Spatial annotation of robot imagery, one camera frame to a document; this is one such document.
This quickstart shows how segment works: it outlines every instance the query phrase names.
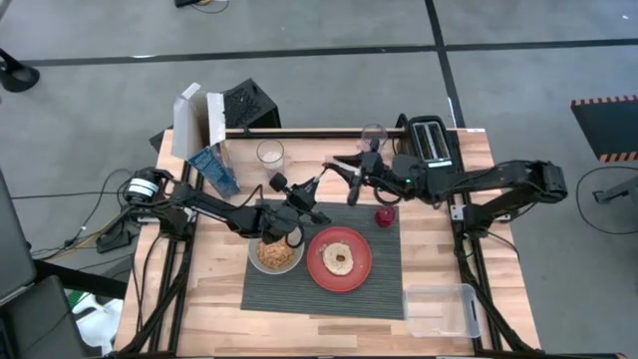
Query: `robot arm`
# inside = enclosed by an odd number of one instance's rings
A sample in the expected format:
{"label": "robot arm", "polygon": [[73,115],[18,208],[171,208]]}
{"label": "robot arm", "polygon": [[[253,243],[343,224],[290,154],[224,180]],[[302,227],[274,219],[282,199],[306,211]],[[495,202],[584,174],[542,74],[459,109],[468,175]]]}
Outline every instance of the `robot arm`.
{"label": "robot arm", "polygon": [[[479,236],[484,236],[493,221],[503,215],[515,214],[533,203],[557,203],[567,197],[562,169],[548,162],[510,161],[487,170],[445,173],[433,172],[419,158],[407,155],[395,155],[392,166],[388,167],[374,149],[355,156],[334,157],[334,160],[324,167],[348,183],[349,205],[356,204],[362,185],[373,186],[375,198],[385,205],[414,198],[436,204],[455,193],[509,188],[485,204],[465,206],[457,215],[468,232]],[[379,192],[382,191],[397,199],[381,199]]]}
{"label": "robot arm", "polygon": [[[171,193],[165,193],[172,182]],[[185,208],[215,218],[244,238],[261,238],[273,243],[287,236],[301,224],[300,217],[308,215],[315,223],[328,224],[330,219],[321,212],[313,212],[319,180],[288,187],[287,179],[277,174],[270,185],[286,194],[286,201],[273,206],[264,201],[255,205],[232,205],[224,200],[194,189],[187,182],[175,180],[167,171],[146,168],[137,171],[125,191],[128,203],[125,211],[145,212],[159,218],[160,230],[174,237],[182,237],[188,224]],[[261,186],[255,189],[262,191]]]}

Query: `gray floor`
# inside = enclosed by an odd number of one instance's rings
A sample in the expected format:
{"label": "gray floor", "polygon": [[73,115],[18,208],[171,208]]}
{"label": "gray floor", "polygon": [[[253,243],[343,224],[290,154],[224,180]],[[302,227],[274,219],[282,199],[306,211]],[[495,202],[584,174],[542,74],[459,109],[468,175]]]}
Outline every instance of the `gray floor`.
{"label": "gray floor", "polygon": [[[218,15],[176,10],[168,0],[14,1],[0,21],[0,46],[16,57],[41,60],[434,43],[423,1],[230,1]],[[633,1],[436,5],[449,44],[638,37]],[[637,94],[638,49],[449,56],[466,123],[487,128],[497,161],[544,159],[565,170],[569,199],[540,205],[513,225],[543,348],[638,355],[632,335],[638,323],[638,235],[601,234],[578,216],[576,182],[600,164],[568,108],[573,99]],[[29,92],[0,90],[0,167],[14,195],[97,190],[114,169],[152,165],[156,155],[146,139],[171,122],[174,97],[193,81],[219,91],[251,77],[278,104],[288,128],[392,126],[401,112],[439,115],[452,125],[436,53],[40,71],[41,82]],[[582,206],[592,221],[611,230],[636,225],[636,209],[627,201],[600,207],[589,195],[630,175],[599,173],[583,183]],[[109,188],[124,178],[114,178]],[[32,199],[16,206],[28,239],[40,248],[73,236],[95,200]],[[116,212],[115,200],[105,198],[87,230]],[[131,250],[81,250],[58,262],[78,268]]]}

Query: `wooden table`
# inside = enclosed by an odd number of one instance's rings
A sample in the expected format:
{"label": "wooden table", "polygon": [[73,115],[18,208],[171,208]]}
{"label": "wooden table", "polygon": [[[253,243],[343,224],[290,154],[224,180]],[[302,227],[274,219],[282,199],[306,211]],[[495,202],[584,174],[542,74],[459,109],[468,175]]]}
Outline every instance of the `wooden table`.
{"label": "wooden table", "polygon": [[[457,130],[466,170],[493,165],[487,135],[483,130]],[[255,154],[261,140],[229,140],[232,163],[241,183],[242,194],[232,202],[247,198],[256,185],[267,183]],[[285,175],[289,183],[303,182],[321,171],[326,157],[351,155],[357,140],[281,140],[285,147]],[[177,178],[182,161],[170,155],[172,132],[164,134],[158,168]],[[386,160],[391,146],[384,147]],[[317,200],[345,203],[347,185],[333,173],[321,179]],[[207,192],[214,193],[209,186]],[[473,194],[474,202],[485,202],[499,191]],[[270,188],[265,196],[281,198]],[[362,189],[360,203],[376,203],[369,188]],[[412,284],[459,283],[457,260],[453,254],[450,217],[444,205],[439,210],[418,200],[402,202],[401,246],[404,288]],[[491,230],[511,238],[508,225],[495,224]],[[142,230],[135,263],[142,276],[144,260],[158,233],[156,225]],[[146,318],[157,303],[160,278],[167,247],[161,241],[151,254],[146,274],[147,286],[143,315]],[[402,320],[368,319],[328,315],[291,314],[240,310],[247,261],[247,241],[230,232],[223,223],[200,216],[195,236],[193,262],[187,285],[178,355],[437,355],[472,354],[469,339],[415,338]],[[484,261],[495,306],[520,337],[533,347],[538,338],[529,308],[525,285],[515,253],[491,238],[482,240]],[[125,300],[116,340],[124,347],[135,335],[138,306],[133,280]],[[162,326],[160,349],[165,349],[172,319],[168,310]],[[488,347],[488,340],[483,341]]]}

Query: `cardboard box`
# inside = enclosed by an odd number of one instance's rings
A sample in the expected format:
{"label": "cardboard box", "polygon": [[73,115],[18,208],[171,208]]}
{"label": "cardboard box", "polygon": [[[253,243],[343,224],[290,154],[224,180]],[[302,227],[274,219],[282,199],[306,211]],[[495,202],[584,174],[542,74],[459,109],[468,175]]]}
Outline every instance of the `cardboard box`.
{"label": "cardboard box", "polygon": [[227,150],[223,95],[193,83],[173,106],[171,154],[195,167],[223,198],[239,193]]}

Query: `gray placemat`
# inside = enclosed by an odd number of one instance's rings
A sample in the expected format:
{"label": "gray placemat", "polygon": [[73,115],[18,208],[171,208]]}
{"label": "gray placemat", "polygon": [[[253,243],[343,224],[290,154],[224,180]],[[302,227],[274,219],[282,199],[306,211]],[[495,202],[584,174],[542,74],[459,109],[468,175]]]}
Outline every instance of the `gray placemat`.
{"label": "gray placemat", "polygon": [[323,211],[332,223],[304,225],[306,252],[312,238],[328,226],[351,227],[368,240],[372,271],[359,288],[346,293],[323,289],[308,272],[306,253],[297,266],[280,275],[264,274],[248,260],[241,309],[403,319],[399,210],[392,225],[380,228],[374,218],[377,208],[319,203],[314,210]]}

